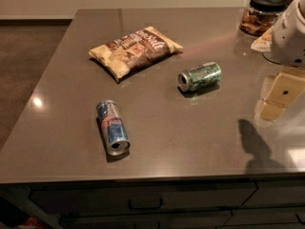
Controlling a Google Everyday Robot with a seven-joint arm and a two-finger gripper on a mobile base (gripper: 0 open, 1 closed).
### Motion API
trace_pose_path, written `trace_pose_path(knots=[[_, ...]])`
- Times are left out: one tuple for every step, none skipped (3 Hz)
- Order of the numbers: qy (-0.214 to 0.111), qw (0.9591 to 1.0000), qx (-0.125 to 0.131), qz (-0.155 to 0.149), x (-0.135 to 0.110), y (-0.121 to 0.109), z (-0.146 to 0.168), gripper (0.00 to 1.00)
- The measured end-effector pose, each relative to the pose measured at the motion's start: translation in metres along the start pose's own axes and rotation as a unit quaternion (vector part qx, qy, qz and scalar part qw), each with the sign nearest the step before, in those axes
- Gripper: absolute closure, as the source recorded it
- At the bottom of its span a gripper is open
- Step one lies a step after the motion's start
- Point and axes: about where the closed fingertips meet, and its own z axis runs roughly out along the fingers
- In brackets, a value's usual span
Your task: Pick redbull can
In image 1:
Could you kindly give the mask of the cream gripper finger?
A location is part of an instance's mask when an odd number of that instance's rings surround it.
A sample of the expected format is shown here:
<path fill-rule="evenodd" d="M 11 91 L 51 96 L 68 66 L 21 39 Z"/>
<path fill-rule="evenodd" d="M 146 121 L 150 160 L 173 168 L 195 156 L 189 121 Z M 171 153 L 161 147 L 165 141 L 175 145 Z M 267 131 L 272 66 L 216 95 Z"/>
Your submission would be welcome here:
<path fill-rule="evenodd" d="M 279 118 L 305 92 L 305 71 L 295 67 L 269 75 L 257 102 L 257 115 L 268 121 Z"/>

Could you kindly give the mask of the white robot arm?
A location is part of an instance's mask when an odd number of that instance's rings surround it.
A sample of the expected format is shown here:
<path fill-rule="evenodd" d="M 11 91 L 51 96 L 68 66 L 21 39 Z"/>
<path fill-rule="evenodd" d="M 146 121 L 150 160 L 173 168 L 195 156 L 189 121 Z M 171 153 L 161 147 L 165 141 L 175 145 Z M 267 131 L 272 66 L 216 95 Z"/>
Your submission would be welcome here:
<path fill-rule="evenodd" d="M 267 79 L 257 114 L 276 120 L 305 91 L 305 0 L 294 0 L 277 19 L 271 31 L 271 45 L 263 53 L 270 62 L 283 66 Z"/>

